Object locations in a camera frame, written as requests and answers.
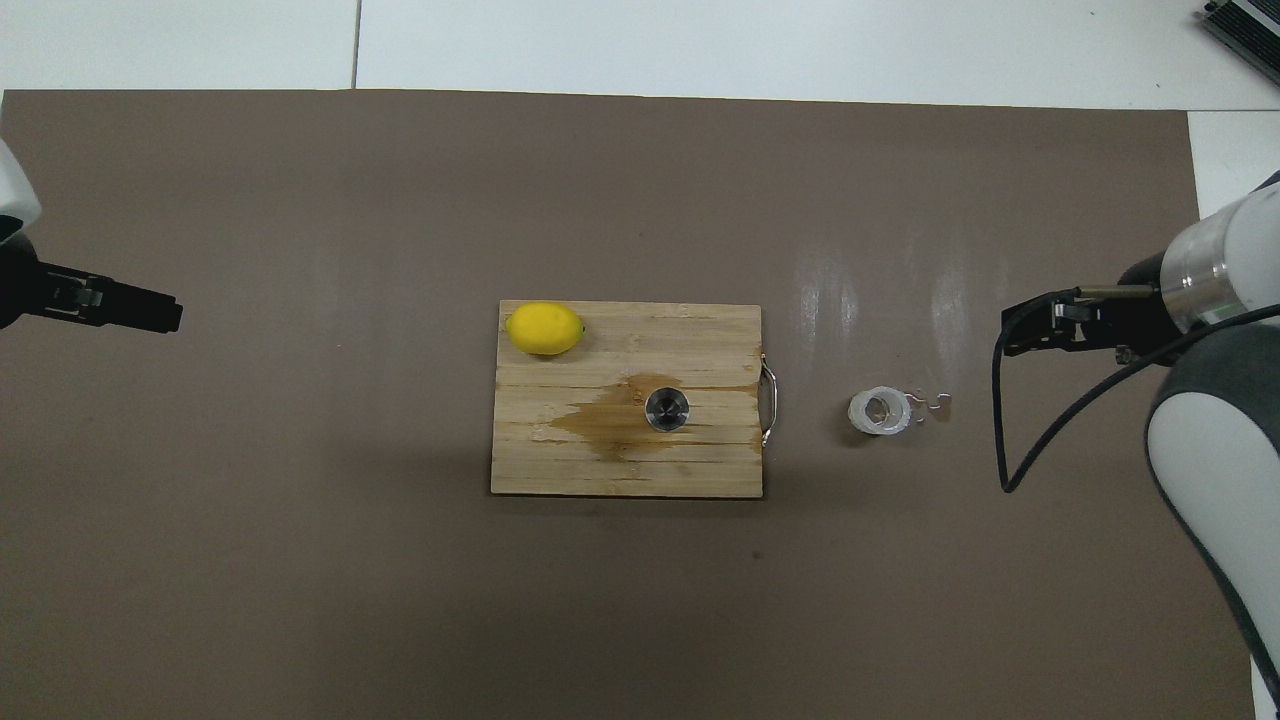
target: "wet stain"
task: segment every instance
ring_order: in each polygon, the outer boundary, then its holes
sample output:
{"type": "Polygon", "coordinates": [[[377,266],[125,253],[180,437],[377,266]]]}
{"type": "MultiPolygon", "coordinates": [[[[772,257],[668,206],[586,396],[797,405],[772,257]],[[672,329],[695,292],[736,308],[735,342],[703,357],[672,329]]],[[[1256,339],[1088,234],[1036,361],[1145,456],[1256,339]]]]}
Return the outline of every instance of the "wet stain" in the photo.
{"type": "Polygon", "coordinates": [[[649,427],[644,416],[645,400],[653,391],[663,387],[681,389],[681,383],[671,375],[657,373],[631,375],[604,388],[591,402],[572,404],[577,411],[552,420],[550,427],[581,437],[600,460],[612,462],[625,462],[627,454],[636,446],[643,446],[646,451],[671,447],[676,445],[672,436],[681,430],[659,433],[649,427]]]}

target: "brown table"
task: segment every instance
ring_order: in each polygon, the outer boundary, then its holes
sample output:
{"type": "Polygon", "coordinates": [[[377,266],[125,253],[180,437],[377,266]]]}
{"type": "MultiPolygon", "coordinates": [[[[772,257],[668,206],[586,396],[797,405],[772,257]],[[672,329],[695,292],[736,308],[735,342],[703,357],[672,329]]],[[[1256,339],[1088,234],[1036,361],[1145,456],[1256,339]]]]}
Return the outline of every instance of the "brown table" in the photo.
{"type": "MultiPolygon", "coordinates": [[[[1181,113],[14,91],[0,129],[44,259],[187,307],[0,337],[5,717],[1249,712],[1157,373],[1016,495],[992,459],[1000,309],[1194,222],[1181,113]],[[503,297],[760,305],[765,500],[490,496],[503,297]],[[861,437],[877,384],[951,416],[861,437]]],[[[1011,447],[1112,369],[1011,361],[1011,447]]]]}

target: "cutting board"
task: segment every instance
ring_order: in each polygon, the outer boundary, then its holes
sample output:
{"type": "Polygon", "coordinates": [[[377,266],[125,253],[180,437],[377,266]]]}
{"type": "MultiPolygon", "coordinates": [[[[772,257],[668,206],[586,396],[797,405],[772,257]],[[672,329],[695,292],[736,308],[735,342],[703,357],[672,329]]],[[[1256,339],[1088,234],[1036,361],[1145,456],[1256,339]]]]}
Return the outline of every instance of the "cutting board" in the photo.
{"type": "Polygon", "coordinates": [[[517,350],[498,313],[494,493],[762,497],[760,307],[563,301],[586,334],[554,357],[517,350]],[[672,387],[687,421],[654,429],[645,401],[672,387]]]}

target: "lemon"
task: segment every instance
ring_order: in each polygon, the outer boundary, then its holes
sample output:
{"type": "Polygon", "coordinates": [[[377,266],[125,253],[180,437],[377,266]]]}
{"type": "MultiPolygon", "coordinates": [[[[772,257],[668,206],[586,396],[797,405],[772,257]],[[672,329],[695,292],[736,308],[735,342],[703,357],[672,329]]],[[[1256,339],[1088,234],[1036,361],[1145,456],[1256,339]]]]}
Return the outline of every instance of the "lemon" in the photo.
{"type": "Polygon", "coordinates": [[[507,318],[511,342],[530,355],[559,355],[585,332],[577,313],[559,302],[526,302],[507,318]]]}

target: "white floor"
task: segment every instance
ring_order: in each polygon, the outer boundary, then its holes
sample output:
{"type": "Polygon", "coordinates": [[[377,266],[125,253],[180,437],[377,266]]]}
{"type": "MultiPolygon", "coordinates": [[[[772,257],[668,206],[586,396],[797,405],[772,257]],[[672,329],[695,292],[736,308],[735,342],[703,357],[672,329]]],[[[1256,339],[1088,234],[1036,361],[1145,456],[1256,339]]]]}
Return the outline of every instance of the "white floor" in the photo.
{"type": "Polygon", "coordinates": [[[1201,5],[0,0],[0,94],[412,87],[1190,110],[1207,215],[1280,169],[1280,87],[1196,27],[1201,5]]]}

